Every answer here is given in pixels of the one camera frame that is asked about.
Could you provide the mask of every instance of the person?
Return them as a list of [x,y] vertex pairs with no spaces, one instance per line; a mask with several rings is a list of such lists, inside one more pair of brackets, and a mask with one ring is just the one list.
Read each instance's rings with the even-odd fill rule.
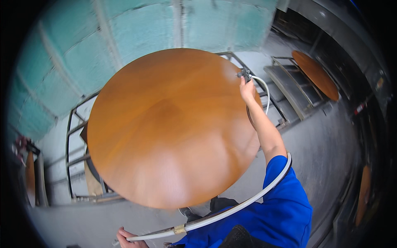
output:
[[[265,154],[265,188],[285,167],[287,152],[280,133],[255,101],[255,90],[252,79],[245,83],[241,77],[241,97],[249,108]],[[235,205],[235,200],[215,197],[211,199],[209,215]],[[290,168],[279,184],[263,196],[263,203],[254,202],[229,217],[189,231],[168,247],[305,247],[311,230],[312,211],[301,183]],[[190,208],[180,209],[180,212],[188,222],[201,218]],[[119,229],[117,237],[122,248],[147,247],[144,241],[129,243],[125,239],[129,236],[135,235]]]

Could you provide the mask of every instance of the blue sleeve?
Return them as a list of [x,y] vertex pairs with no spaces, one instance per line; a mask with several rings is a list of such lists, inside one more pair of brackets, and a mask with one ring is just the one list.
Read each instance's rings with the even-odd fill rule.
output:
[[[284,156],[272,158],[266,168],[263,188],[268,186],[287,163]],[[263,203],[272,211],[272,230],[275,236],[305,247],[310,236],[313,209],[292,168],[276,187],[263,196]]]

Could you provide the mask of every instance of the round wooden tabletop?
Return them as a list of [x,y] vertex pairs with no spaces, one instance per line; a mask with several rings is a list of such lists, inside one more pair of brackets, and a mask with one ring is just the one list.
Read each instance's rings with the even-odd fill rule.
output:
[[339,94],[334,82],[314,59],[299,51],[292,51],[292,57],[308,78],[331,100],[338,101]]
[[99,93],[87,130],[106,184],[165,209],[203,203],[230,187],[259,148],[238,71],[216,54],[177,48],[117,72]]

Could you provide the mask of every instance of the gray floor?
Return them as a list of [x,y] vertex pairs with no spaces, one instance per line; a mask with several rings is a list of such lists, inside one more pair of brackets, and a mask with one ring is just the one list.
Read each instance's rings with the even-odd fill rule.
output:
[[[236,55],[259,77],[268,80],[263,66],[270,64],[270,56],[289,56],[296,45],[271,34],[259,52],[238,52]],[[80,114],[89,116],[93,101],[81,108]],[[293,168],[314,208],[312,227],[321,222],[342,190],[350,168],[357,163],[358,144],[355,127],[347,115],[344,100],[332,103],[327,115],[319,109],[313,116],[283,132],[286,148],[291,152]],[[277,123],[277,115],[271,116]],[[38,232],[50,247],[78,244],[82,248],[113,247],[116,231],[124,226],[137,235],[182,224],[186,218],[177,210],[157,210],[126,200],[104,204],[71,204],[65,181],[65,138],[67,120],[59,121],[40,142],[45,159],[47,190],[52,206],[30,208],[29,213]],[[71,140],[72,156],[84,153],[84,143],[78,136]],[[71,169],[79,174],[82,164]],[[262,152],[246,173],[222,197],[242,202],[262,189],[265,159]],[[74,177],[73,190],[86,194],[84,175]],[[209,212],[208,202],[194,206],[193,211]],[[148,241],[149,247],[163,247],[163,242],[179,240],[183,235]]]

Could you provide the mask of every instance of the teal wall panel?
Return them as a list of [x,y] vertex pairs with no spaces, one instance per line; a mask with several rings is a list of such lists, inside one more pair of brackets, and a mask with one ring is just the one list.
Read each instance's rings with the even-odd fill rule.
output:
[[22,85],[21,80],[17,76],[14,76],[10,89],[10,104],[13,105],[12,107],[20,110],[28,96],[28,91]]
[[86,96],[102,88],[116,73],[99,32],[85,37],[72,47],[65,54],[65,64]]
[[269,31],[268,26],[273,21],[276,2],[273,2],[271,8],[239,3],[238,9],[239,14],[234,16],[237,19],[233,37],[234,50],[261,46],[264,42],[263,37]]
[[8,122],[38,140],[82,95],[102,88],[121,66],[151,52],[174,47],[258,49],[276,2],[53,1],[20,51]]
[[151,52],[173,47],[172,6],[153,4],[110,20],[124,65]]
[[152,4],[165,4],[171,5],[171,0],[103,0],[105,9],[106,9],[106,16],[108,19],[115,17],[121,13],[126,11],[133,11],[139,8],[143,8],[145,6],[149,6]]
[[63,81],[56,70],[51,70],[37,87],[40,101],[57,116],[69,112],[80,98]]
[[225,51],[231,38],[233,2],[185,1],[184,47],[211,52]]
[[89,0],[56,1],[43,15],[42,23],[62,54],[98,28]]
[[55,124],[55,119],[48,116],[43,108],[31,97],[28,97],[22,109],[22,117],[17,128],[21,133],[37,140],[47,133]]
[[53,68],[50,57],[41,42],[37,28],[34,28],[20,51],[17,67],[31,89],[35,89],[44,76]]

